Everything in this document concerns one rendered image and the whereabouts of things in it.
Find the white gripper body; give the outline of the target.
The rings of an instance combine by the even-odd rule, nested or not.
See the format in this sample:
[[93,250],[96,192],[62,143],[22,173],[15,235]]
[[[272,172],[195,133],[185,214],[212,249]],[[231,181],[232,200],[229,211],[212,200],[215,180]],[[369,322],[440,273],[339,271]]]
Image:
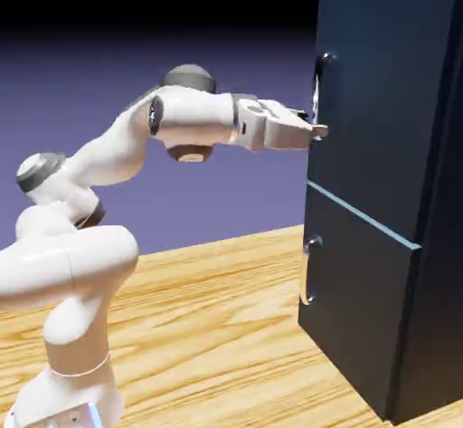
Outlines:
[[275,100],[261,100],[267,111],[264,147],[269,149],[307,150],[311,138],[311,125],[293,109]]

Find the long curved metal handle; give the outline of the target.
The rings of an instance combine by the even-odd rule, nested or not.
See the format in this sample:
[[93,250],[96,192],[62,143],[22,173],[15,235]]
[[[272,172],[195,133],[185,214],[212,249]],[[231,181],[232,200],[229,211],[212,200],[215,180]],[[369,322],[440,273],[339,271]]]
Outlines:
[[316,58],[313,76],[313,94],[312,94],[312,124],[318,123],[318,105],[321,81],[324,72],[336,60],[336,56],[331,52],[322,52]]

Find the tall dark blue cabinet door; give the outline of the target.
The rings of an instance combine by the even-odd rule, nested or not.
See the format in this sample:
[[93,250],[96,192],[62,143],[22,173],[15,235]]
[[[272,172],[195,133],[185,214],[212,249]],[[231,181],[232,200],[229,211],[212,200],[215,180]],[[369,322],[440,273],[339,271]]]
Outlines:
[[460,0],[319,0],[324,72],[318,119],[328,137],[309,177],[419,243],[458,71]]

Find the dark blue cabinet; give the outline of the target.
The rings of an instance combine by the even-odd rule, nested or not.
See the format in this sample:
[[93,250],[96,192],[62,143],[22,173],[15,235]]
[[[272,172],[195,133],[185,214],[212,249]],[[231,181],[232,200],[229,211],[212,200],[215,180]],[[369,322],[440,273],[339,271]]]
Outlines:
[[403,423],[463,398],[463,0],[319,0],[298,322]]

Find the short dark blue cabinet door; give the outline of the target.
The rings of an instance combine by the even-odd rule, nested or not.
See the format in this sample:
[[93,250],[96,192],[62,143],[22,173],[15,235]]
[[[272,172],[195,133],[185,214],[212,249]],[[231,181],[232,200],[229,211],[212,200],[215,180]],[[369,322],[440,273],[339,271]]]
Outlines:
[[390,418],[392,382],[407,284],[420,246],[320,185],[307,185],[304,241],[318,234],[310,253],[309,305],[298,321],[359,395]]

